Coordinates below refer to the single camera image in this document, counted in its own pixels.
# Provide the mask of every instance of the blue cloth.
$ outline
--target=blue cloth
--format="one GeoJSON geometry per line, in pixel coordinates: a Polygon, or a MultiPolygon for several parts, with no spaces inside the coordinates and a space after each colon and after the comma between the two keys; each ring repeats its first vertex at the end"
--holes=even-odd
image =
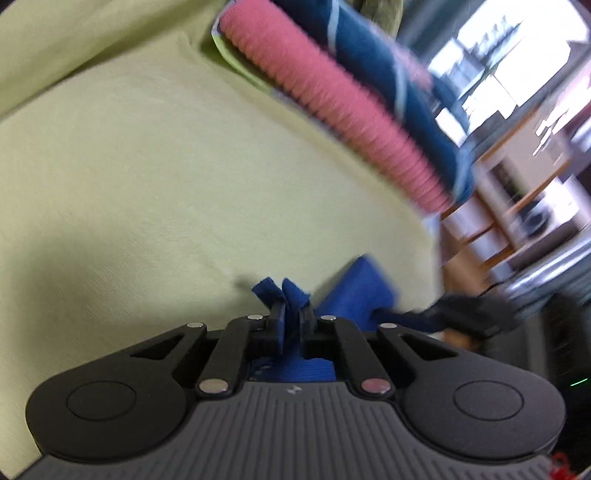
{"type": "MultiPolygon", "coordinates": [[[[408,81],[404,67],[397,64],[375,27],[340,0],[273,1],[359,82],[382,96],[454,200],[463,203],[470,198],[474,188],[470,154],[460,151],[439,128],[424,94],[408,81]]],[[[444,93],[441,83],[435,87],[435,94],[444,93]]],[[[445,105],[452,101],[449,95],[443,97],[445,105]]]]}
{"type": "MultiPolygon", "coordinates": [[[[285,315],[284,354],[279,358],[254,362],[251,378],[260,381],[310,382],[333,381],[335,369],[324,359],[304,360],[300,356],[299,311],[309,303],[310,296],[289,279],[279,288],[266,278],[252,291],[268,307],[277,299],[287,302],[285,315]]],[[[361,330],[373,331],[381,322],[398,322],[411,328],[431,331],[428,322],[407,322],[402,315],[393,313],[397,296],[378,267],[367,255],[359,257],[343,277],[314,309],[316,316],[335,315],[353,320],[361,330]]]]}

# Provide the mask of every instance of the ribbed gray panel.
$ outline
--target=ribbed gray panel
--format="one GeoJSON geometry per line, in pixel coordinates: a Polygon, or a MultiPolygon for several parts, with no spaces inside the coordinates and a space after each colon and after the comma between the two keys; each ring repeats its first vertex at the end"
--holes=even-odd
{"type": "Polygon", "coordinates": [[[547,480],[538,457],[472,465],[420,443],[385,402],[340,382],[248,382],[233,398],[199,404],[168,443],[113,465],[44,457],[20,480],[547,480]]]}

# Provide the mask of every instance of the circular cap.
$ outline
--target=circular cap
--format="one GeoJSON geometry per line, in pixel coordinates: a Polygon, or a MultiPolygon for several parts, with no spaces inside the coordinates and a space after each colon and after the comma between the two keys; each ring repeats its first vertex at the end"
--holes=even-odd
{"type": "Polygon", "coordinates": [[[208,378],[199,384],[199,390],[211,395],[224,393],[228,391],[228,382],[221,378],[208,378]]]}
{"type": "Polygon", "coordinates": [[[462,385],[453,394],[453,401],[462,413],[478,420],[507,420],[523,408],[519,391],[510,385],[487,380],[462,385]]]}
{"type": "Polygon", "coordinates": [[[123,383],[98,381],[75,389],[67,404],[83,420],[111,420],[129,412],[136,397],[134,389],[123,383]]]}
{"type": "Polygon", "coordinates": [[[368,378],[361,382],[361,388],[367,393],[373,393],[376,395],[383,395],[389,392],[392,388],[390,382],[383,378],[368,378]]]}

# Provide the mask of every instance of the rolled pink towel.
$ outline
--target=rolled pink towel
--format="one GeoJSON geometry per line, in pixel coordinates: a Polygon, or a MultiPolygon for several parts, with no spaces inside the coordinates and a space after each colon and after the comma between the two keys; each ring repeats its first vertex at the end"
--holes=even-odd
{"type": "Polygon", "coordinates": [[[270,0],[238,0],[220,29],[313,115],[426,212],[442,212],[449,197],[407,133],[360,83],[325,54],[270,0]]]}

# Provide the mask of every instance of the pink towel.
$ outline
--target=pink towel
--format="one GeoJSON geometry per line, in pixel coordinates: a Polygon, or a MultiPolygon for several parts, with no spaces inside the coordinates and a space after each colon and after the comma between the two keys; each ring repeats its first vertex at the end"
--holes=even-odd
{"type": "Polygon", "coordinates": [[[426,212],[450,205],[423,153],[385,108],[270,0],[238,0],[224,35],[426,212]]]}

